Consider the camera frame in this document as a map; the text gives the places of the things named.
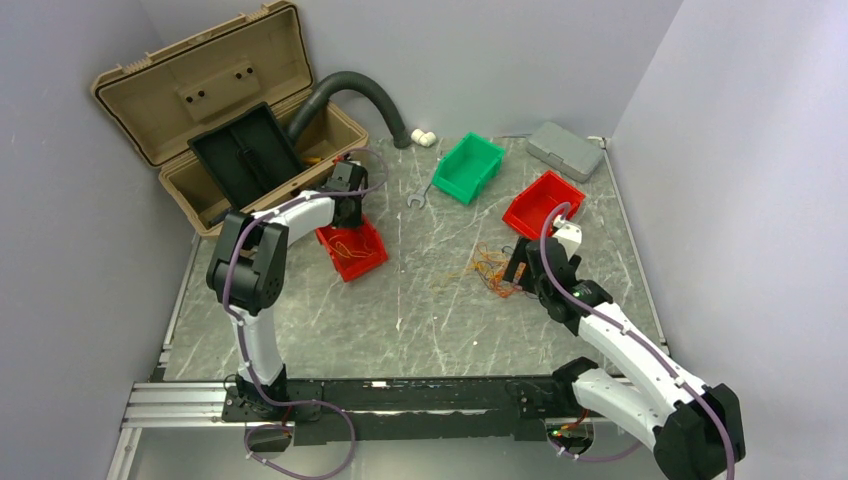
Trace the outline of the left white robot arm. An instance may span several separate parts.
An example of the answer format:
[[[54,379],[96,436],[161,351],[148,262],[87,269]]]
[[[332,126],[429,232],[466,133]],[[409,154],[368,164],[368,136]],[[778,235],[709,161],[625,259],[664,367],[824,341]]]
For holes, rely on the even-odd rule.
[[[232,324],[241,357],[237,392],[261,419],[279,417],[289,400],[271,312],[284,286],[289,246],[323,227],[360,226],[369,191],[366,168],[340,160],[315,190],[269,210],[225,217],[206,282]]]

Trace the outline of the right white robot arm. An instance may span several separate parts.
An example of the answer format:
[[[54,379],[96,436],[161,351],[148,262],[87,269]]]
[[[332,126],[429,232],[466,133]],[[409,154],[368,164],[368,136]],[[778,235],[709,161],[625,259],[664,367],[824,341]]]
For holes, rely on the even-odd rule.
[[[676,363],[629,320],[598,283],[577,278],[580,258],[557,240],[520,238],[505,277],[517,278],[550,319],[588,342],[630,383],[585,357],[554,371],[551,401],[574,415],[598,413],[650,450],[668,479],[732,479],[744,459],[737,394]]]

